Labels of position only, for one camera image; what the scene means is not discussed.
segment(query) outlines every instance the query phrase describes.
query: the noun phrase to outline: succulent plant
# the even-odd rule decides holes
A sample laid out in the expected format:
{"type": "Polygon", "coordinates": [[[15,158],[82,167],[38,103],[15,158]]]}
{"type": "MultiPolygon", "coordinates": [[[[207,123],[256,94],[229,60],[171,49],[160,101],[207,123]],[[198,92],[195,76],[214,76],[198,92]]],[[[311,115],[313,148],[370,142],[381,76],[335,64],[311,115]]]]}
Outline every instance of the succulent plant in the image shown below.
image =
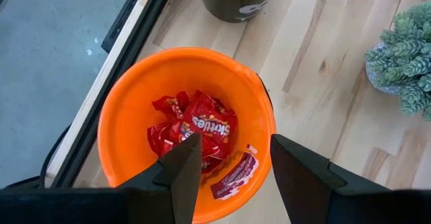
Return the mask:
{"type": "Polygon", "coordinates": [[[398,13],[394,25],[381,33],[383,45],[365,54],[370,71],[379,75],[373,84],[401,86],[402,113],[422,111],[431,121],[431,0],[398,13]]]}

